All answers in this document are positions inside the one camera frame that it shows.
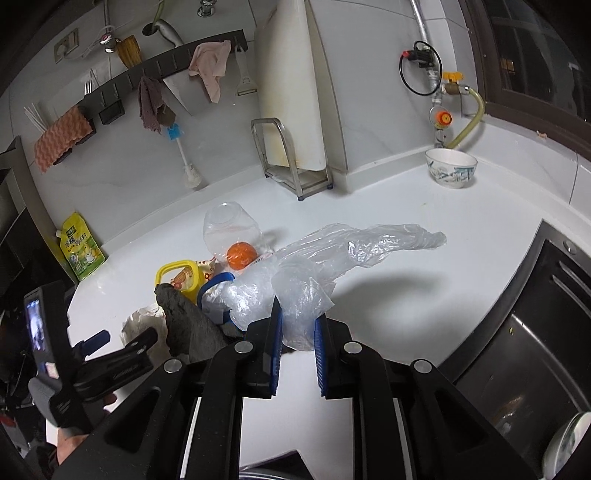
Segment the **person's left hand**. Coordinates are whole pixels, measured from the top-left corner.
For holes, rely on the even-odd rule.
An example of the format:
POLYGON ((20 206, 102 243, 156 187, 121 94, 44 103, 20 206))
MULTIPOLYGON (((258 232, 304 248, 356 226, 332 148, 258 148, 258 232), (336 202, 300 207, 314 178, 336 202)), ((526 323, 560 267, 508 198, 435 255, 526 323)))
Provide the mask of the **person's left hand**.
POLYGON ((37 377, 29 381, 28 388, 37 409, 57 428, 56 456, 59 465, 109 414, 105 407, 117 400, 114 393, 109 393, 102 400, 83 402, 75 393, 65 388, 56 390, 37 377))

